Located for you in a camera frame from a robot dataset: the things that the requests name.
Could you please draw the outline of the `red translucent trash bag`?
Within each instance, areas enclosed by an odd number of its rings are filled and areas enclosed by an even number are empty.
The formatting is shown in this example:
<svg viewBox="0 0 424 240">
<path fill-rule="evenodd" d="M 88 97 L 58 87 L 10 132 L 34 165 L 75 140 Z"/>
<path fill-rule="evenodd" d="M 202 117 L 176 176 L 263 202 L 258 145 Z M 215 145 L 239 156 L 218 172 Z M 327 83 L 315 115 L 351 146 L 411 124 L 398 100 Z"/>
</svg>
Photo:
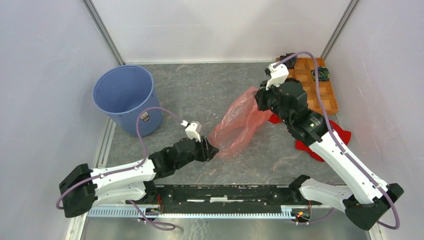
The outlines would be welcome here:
<svg viewBox="0 0 424 240">
<path fill-rule="evenodd" d="M 258 110 L 255 95 L 258 88 L 250 87 L 230 105 L 221 122 L 208 135 L 219 152 L 216 157 L 230 159 L 242 153 L 255 133 L 272 115 L 270 110 Z"/>
</svg>

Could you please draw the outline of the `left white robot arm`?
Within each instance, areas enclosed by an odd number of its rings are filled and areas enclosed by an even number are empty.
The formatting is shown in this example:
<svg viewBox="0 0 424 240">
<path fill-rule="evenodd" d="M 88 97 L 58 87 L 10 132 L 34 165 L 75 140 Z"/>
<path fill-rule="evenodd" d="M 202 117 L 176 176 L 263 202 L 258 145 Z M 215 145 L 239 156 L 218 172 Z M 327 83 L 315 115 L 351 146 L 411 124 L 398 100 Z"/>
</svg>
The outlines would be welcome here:
<svg viewBox="0 0 424 240">
<path fill-rule="evenodd" d="M 155 180 L 169 177 L 193 161 L 209 162 L 218 152 L 203 135 L 200 141 L 182 138 L 145 160 L 124 165 L 89 168 L 80 164 L 59 184 L 58 208 L 66 218 L 74 218 L 99 205 L 151 204 L 159 195 Z"/>
</svg>

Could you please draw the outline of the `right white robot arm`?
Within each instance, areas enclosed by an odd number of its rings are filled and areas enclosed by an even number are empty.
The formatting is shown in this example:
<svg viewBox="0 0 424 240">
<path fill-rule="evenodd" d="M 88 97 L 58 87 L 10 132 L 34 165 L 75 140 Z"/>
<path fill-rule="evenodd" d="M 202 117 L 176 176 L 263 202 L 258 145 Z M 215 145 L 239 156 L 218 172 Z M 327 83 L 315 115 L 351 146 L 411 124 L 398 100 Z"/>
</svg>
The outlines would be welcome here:
<svg viewBox="0 0 424 240">
<path fill-rule="evenodd" d="M 259 111 L 271 111 L 286 125 L 296 140 L 321 157 L 344 181 L 345 187 L 319 182 L 307 175 L 289 186 L 289 199 L 295 204 L 315 201 L 341 212 L 358 228 L 368 231 L 392 210 L 394 229 L 400 226 L 394 203 L 404 194 L 398 183 L 387 183 L 367 168 L 349 150 L 328 117 L 309 109 L 302 84 L 289 81 L 279 86 L 261 82 L 254 96 Z"/>
</svg>

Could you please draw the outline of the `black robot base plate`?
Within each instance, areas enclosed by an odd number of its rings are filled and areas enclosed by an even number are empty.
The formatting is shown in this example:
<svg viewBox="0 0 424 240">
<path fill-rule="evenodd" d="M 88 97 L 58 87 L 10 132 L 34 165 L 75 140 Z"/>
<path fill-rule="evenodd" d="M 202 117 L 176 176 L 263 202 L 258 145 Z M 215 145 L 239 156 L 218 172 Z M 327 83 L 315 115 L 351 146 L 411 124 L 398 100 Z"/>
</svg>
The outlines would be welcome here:
<svg viewBox="0 0 424 240">
<path fill-rule="evenodd" d="M 163 214 L 271 214 L 281 206 L 318 205 L 284 185 L 156 185 L 137 205 L 155 205 Z"/>
</svg>

